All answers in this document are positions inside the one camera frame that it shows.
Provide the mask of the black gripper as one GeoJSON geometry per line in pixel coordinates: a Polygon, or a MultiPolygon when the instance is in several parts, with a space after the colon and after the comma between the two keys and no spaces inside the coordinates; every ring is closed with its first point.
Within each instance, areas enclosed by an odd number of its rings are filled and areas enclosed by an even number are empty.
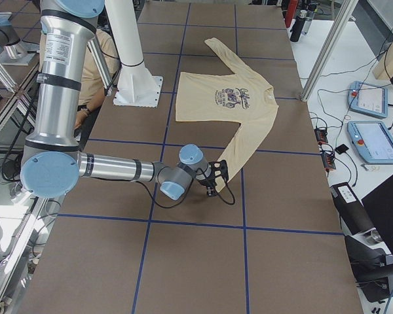
{"type": "Polygon", "coordinates": [[[217,196],[216,181],[213,178],[200,180],[199,183],[206,188],[207,196],[217,196]]]}

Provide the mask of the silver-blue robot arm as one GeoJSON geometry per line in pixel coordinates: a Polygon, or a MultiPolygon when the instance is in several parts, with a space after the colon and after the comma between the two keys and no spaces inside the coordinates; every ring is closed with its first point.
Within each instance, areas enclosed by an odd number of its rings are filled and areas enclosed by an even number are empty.
{"type": "Polygon", "coordinates": [[[84,57],[91,50],[106,85],[112,82],[96,39],[98,16],[106,12],[121,71],[116,105],[156,107],[162,78],[146,68],[131,1],[44,1],[41,24],[46,32],[44,61],[34,131],[27,136],[20,179],[34,196],[67,194],[80,177],[108,181],[156,182],[172,200],[193,181],[215,194],[215,169],[195,145],[184,146],[176,167],[160,162],[87,154],[74,137],[84,57]]]}

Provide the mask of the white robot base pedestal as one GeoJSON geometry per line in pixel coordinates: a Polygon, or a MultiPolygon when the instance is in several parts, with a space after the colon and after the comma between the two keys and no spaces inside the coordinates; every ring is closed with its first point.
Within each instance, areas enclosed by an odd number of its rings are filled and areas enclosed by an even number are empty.
{"type": "Polygon", "coordinates": [[[133,2],[108,0],[105,9],[121,63],[114,104],[157,107],[163,78],[145,65],[133,2]]]}

